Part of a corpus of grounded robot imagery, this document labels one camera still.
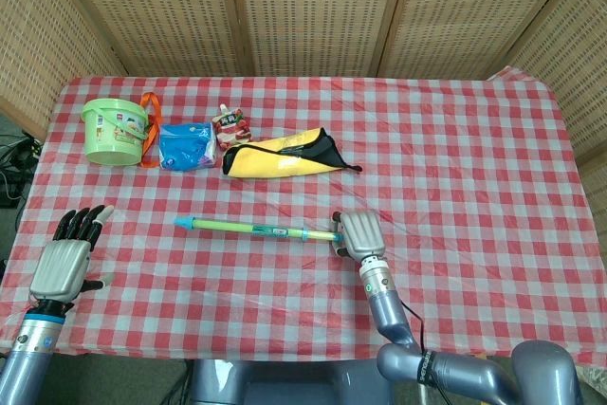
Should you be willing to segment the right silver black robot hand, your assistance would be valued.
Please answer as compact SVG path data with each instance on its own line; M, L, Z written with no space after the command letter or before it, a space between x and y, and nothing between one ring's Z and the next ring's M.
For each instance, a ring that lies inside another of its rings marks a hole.
M334 233L338 235L332 248L339 257L362 263L368 257L385 255L386 244L376 212L333 212L332 223Z

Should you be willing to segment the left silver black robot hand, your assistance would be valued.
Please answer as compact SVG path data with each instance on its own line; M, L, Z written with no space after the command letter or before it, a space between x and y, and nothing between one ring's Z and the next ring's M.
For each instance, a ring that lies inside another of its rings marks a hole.
M46 244L35 269L29 294L35 300L72 303L81 293L102 289L104 279L86 274L104 224L113 206L99 205L67 212Z

